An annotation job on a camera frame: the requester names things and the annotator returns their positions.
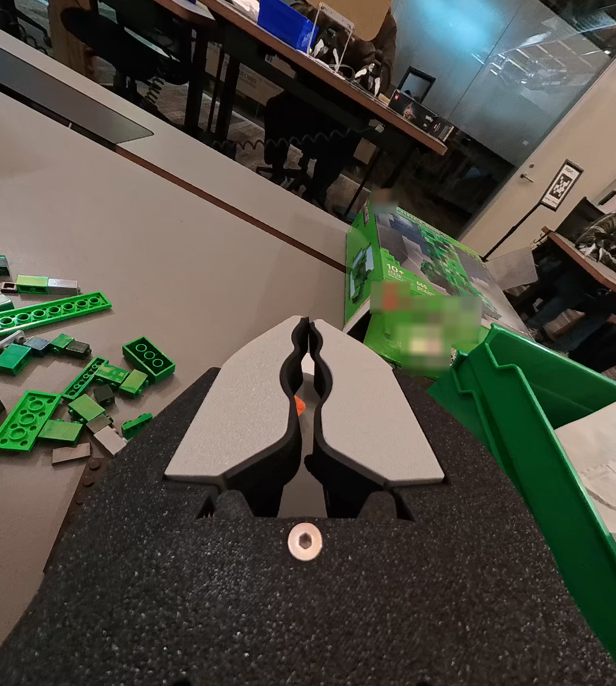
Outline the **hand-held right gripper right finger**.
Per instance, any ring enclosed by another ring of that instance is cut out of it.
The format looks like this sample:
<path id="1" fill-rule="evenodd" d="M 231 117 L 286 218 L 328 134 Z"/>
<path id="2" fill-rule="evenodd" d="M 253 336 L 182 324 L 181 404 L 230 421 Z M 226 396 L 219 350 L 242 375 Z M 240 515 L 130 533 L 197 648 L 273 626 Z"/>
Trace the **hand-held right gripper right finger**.
<path id="1" fill-rule="evenodd" d="M 306 469 L 320 482 L 327 516 L 353 519 L 374 493 L 441 484 L 444 471 L 391 366 L 323 320 L 309 352 L 318 402 Z"/>

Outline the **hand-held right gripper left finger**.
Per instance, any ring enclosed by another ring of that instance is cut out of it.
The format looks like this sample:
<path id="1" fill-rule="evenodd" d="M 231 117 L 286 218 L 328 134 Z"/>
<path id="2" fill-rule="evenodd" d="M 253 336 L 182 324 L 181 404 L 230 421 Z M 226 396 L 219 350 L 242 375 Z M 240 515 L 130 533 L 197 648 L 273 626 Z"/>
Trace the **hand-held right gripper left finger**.
<path id="1" fill-rule="evenodd" d="M 309 319 L 293 315 L 234 353 L 219 369 L 170 459 L 164 478 L 239 491 L 257 517 L 276 517 L 301 462 L 295 394 Z"/>

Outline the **pile of green bricks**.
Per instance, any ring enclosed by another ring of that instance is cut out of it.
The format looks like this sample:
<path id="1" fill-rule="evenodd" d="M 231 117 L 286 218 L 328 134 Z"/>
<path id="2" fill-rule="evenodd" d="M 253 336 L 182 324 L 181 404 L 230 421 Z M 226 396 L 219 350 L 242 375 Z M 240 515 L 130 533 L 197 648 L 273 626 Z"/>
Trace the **pile of green bricks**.
<path id="1" fill-rule="evenodd" d="M 32 248 L 30 244 L 0 242 L 0 256 L 6 258 L 10 273 L 0 275 L 0 286 L 19 276 L 29 282 L 22 294 L 2 294 L 12 302 L 6 311 L 93 292 L 102 292 L 112 303 L 112 308 L 102 312 L 21 331 L 24 339 L 40 337 L 49 343 L 60 337 L 60 346 L 66 346 L 66 341 L 79 342 L 84 352 L 81 357 L 55 352 L 55 346 L 48 344 L 41 354 L 11 353 L 10 365 L 0 370 L 0 401 L 4 405 L 0 426 L 28 391 L 41 394 L 45 407 L 55 406 L 53 415 L 45 410 L 40 423 L 50 417 L 71 420 L 63 409 L 68 401 L 66 389 L 84 375 L 84 368 L 96 356 L 131 372 L 134 366 L 124 358 L 122 346 L 133 339 L 149 338 L 175 362 L 183 360 L 175 343 L 169 342 L 175 332 L 169 313 L 181 300 L 180 284 L 169 267 L 142 265 L 136 255 L 107 248 L 81 255 L 73 248 L 57 251 L 44 245 Z"/>

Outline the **grey desk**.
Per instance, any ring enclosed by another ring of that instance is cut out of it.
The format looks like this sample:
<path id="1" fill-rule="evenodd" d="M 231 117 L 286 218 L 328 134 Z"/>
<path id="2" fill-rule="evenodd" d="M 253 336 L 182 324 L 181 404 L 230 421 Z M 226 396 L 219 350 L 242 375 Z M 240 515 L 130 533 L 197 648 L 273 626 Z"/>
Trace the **grey desk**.
<path id="1" fill-rule="evenodd" d="M 211 366 L 290 315 L 341 324 L 341 270 L 0 93 L 0 242 L 100 249 L 169 267 L 180 284 L 174 380 L 118 422 L 157 414 Z M 51 448 L 0 456 L 0 613 L 36 592 L 80 464 L 52 466 Z"/>

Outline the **green brick with three holes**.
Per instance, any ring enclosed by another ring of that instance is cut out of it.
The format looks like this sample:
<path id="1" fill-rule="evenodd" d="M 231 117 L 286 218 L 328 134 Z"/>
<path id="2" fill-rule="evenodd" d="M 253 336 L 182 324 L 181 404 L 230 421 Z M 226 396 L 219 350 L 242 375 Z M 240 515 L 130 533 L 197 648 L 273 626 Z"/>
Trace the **green brick with three holes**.
<path id="1" fill-rule="evenodd" d="M 149 383 L 162 382 L 175 372 L 175 362 L 144 336 L 124 344 L 122 353 Z"/>

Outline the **green plastic bin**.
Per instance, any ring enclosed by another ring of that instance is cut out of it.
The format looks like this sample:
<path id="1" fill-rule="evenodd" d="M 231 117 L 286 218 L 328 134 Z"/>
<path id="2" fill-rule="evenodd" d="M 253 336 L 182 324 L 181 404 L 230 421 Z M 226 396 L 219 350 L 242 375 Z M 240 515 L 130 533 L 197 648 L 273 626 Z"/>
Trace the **green plastic bin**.
<path id="1" fill-rule="evenodd" d="M 429 390 L 509 476 L 566 587 L 616 661 L 616 543 L 556 430 L 616 402 L 616 382 L 493 324 Z"/>

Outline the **dark brown studded plate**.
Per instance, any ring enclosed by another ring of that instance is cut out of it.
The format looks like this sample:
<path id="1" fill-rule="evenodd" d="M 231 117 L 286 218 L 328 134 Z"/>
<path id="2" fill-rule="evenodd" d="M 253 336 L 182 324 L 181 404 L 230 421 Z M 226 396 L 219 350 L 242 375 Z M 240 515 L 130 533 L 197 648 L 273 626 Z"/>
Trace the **dark brown studded plate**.
<path id="1" fill-rule="evenodd" d="M 89 458 L 84 466 L 80 481 L 71 501 L 71 507 L 81 508 L 106 471 L 106 458 Z"/>

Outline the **green cardboard toy box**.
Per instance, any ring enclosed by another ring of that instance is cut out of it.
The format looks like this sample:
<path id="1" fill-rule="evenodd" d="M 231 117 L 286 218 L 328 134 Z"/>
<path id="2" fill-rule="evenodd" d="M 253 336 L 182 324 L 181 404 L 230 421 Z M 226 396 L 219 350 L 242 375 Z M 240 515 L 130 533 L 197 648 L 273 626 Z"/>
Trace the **green cardboard toy box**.
<path id="1" fill-rule="evenodd" d="M 345 333 L 438 379 L 493 329 L 535 344 L 479 254 L 405 210 L 364 204 L 347 234 Z"/>

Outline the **long green plate with holes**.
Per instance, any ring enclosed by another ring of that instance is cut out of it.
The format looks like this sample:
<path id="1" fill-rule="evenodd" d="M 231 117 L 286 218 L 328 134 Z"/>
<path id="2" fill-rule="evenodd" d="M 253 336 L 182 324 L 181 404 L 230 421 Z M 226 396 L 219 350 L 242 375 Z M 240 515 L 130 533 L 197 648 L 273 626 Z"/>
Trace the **long green plate with holes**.
<path id="1" fill-rule="evenodd" d="M 69 296 L 0 313 L 0 332 L 29 330 L 112 308 L 102 292 Z"/>

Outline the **black office chair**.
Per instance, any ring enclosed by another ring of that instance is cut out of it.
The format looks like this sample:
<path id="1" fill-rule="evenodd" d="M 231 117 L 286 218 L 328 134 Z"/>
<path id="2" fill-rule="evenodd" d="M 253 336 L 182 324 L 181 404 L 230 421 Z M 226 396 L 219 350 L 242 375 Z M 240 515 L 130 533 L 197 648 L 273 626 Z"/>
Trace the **black office chair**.
<path id="1" fill-rule="evenodd" d="M 553 231 L 575 242 L 588 227 L 604 216 L 605 212 L 583 197 Z"/>
<path id="2" fill-rule="evenodd" d="M 264 114 L 263 159 L 274 178 L 283 177 L 290 145 L 315 160 L 304 199 L 318 199 L 347 167 L 362 139 L 327 114 L 286 91 L 269 98 Z"/>
<path id="3" fill-rule="evenodd" d="M 112 90 L 151 114 L 165 84 L 184 85 L 192 65 L 192 27 L 155 1 L 104 1 L 114 18 L 67 7 L 63 27 L 114 69 Z"/>

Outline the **printed marker sign on stand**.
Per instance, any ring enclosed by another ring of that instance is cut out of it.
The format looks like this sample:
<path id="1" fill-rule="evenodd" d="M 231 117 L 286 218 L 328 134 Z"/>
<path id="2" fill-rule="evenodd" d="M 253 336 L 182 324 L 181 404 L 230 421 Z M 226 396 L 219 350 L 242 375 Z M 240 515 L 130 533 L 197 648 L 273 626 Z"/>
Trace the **printed marker sign on stand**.
<path id="1" fill-rule="evenodd" d="M 584 173 L 584 169 L 577 164 L 566 159 L 561 165 L 560 169 L 553 177 L 552 181 L 540 197 L 539 201 L 527 211 L 527 213 L 512 226 L 509 231 L 501 237 L 501 239 L 492 246 L 483 256 L 482 260 L 486 261 L 493 253 L 502 246 L 506 240 L 511 237 L 522 226 L 522 224 L 531 215 L 540 208 L 548 209 L 552 212 L 557 211 L 565 198 L 570 193 L 572 188 L 577 184 L 578 180 Z"/>

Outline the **dark toy box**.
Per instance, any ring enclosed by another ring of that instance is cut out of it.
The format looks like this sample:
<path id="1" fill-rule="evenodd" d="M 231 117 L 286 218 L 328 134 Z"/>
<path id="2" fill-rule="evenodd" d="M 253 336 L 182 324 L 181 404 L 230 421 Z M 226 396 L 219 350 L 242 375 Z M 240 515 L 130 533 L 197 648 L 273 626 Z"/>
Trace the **dark toy box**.
<path id="1" fill-rule="evenodd" d="M 389 100 L 389 109 L 443 143 L 456 130 L 455 125 L 436 115 L 429 108 L 415 100 L 408 92 L 402 90 L 397 89 L 393 92 Z"/>

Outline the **small black framed screen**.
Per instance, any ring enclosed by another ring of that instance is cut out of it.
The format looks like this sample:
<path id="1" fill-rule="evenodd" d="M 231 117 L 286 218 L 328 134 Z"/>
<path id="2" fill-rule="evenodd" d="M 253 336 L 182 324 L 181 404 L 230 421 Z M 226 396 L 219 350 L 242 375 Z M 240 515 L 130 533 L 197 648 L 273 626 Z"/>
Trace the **small black framed screen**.
<path id="1" fill-rule="evenodd" d="M 397 90 L 422 104 L 435 81 L 434 76 L 409 66 L 398 83 Z"/>

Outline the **frosted glass door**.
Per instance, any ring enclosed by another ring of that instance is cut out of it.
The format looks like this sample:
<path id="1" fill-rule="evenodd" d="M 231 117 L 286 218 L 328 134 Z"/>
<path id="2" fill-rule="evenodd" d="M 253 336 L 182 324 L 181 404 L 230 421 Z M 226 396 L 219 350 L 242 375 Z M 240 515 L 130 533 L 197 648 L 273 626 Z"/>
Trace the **frosted glass door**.
<path id="1" fill-rule="evenodd" d="M 566 160 L 584 172 L 559 209 L 538 207 L 526 217 Z M 583 197 L 598 199 L 615 181 L 616 58 L 465 229 L 460 241 L 484 255 L 523 219 L 495 254 L 528 246 L 543 227 L 557 227 Z"/>

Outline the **clear acrylic stand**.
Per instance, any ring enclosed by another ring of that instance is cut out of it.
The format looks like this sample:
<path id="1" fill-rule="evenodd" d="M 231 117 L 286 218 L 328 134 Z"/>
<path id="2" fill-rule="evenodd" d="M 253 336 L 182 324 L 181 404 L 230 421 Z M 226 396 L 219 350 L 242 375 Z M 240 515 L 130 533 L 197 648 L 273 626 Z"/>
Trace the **clear acrylic stand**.
<path id="1" fill-rule="evenodd" d="M 323 1 L 319 2 L 311 21 L 313 28 L 306 48 L 307 55 L 332 71 L 339 71 L 353 36 L 354 23 Z"/>

